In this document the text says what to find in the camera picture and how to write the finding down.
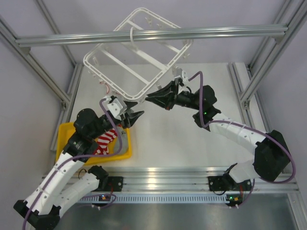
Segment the white translucent sock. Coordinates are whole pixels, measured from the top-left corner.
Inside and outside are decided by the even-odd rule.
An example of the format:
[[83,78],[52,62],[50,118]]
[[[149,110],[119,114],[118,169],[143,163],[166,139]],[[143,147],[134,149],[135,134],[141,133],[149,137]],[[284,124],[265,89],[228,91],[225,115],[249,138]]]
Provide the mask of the white translucent sock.
[[119,93],[116,90],[114,90],[112,87],[110,87],[109,84],[107,84],[105,81],[100,80],[99,84],[105,86],[107,95],[119,95]]

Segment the white plastic clip hanger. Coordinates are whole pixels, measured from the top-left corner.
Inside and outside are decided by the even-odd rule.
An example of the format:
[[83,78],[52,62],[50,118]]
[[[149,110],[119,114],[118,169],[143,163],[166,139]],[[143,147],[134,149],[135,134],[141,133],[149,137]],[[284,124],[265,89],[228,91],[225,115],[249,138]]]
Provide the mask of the white plastic clip hanger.
[[97,44],[84,56],[83,64],[93,76],[126,100],[140,100],[175,68],[177,61],[188,55],[193,41],[137,41],[136,33],[178,28],[147,8],[137,8],[115,28],[116,32],[128,32],[128,40]]

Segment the grey sock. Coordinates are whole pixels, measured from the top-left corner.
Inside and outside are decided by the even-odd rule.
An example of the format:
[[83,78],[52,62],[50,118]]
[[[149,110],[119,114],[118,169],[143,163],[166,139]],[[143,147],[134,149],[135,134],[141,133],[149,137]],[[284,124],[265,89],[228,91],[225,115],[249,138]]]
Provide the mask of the grey sock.
[[124,130],[122,127],[117,127],[117,130],[119,131],[120,134],[120,138],[122,141],[122,145],[120,148],[120,141],[119,138],[115,139],[115,145],[113,147],[113,152],[117,153],[118,155],[123,155],[127,152],[128,148],[129,148],[129,143],[128,143],[128,134],[126,132],[126,130]]

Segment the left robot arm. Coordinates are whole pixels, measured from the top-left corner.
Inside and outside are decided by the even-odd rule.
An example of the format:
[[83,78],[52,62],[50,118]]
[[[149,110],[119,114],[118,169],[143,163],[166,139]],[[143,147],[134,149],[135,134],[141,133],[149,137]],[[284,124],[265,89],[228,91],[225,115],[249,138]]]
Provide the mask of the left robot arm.
[[25,200],[18,200],[13,208],[23,217],[22,229],[30,224],[37,230],[52,230],[64,214],[81,198],[94,190],[108,186],[108,173],[100,166],[93,166],[79,181],[65,189],[71,177],[90,159],[98,148],[96,139],[117,126],[130,128],[143,111],[135,112],[136,102],[123,102],[116,109],[105,109],[98,117],[93,109],[82,109],[75,122],[75,132],[62,149],[58,160],[38,188]]

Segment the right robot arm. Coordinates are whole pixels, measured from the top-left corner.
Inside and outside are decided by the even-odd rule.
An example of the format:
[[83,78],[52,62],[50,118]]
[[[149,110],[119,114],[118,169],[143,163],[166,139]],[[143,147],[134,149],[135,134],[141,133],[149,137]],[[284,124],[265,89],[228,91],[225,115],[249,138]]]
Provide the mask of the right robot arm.
[[242,182],[260,178],[276,184],[277,178],[292,161],[283,135],[273,130],[270,133],[253,129],[232,121],[214,107],[217,99],[209,85],[202,86],[195,93],[180,91],[179,83],[171,81],[167,86],[146,96],[149,101],[166,110],[175,105],[198,110],[193,115],[200,128],[219,134],[248,150],[253,159],[234,163],[219,179],[219,191],[235,190]]

